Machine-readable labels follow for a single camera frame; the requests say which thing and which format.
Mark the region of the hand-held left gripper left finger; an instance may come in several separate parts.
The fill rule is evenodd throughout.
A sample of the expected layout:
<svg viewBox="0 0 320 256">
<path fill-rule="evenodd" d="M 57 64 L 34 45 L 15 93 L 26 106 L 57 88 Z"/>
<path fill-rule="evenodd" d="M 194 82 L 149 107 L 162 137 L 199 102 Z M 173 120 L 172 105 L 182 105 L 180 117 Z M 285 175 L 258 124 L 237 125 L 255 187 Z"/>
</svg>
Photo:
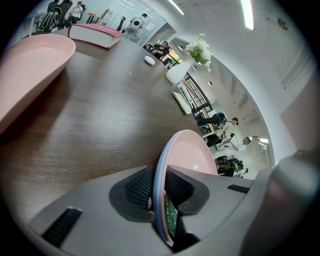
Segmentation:
<svg viewBox="0 0 320 256">
<path fill-rule="evenodd" d="M 29 222 L 46 255 L 171 255 L 147 210 L 154 171 L 140 166 L 86 181 Z"/>
</svg>

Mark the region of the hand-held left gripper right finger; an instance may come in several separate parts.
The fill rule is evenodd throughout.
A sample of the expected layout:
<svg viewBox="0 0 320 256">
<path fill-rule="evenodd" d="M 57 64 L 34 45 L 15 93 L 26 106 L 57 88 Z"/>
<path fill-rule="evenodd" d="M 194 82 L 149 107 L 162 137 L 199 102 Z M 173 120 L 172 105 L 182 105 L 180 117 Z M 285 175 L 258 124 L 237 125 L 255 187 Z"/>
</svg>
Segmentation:
<svg viewBox="0 0 320 256">
<path fill-rule="evenodd" d="M 174 234 L 164 228 L 167 244 L 181 244 L 183 237 L 197 241 L 211 235 L 235 212 L 252 181 L 199 172 L 177 165 L 164 170 L 164 195 L 177 211 Z"/>
</svg>

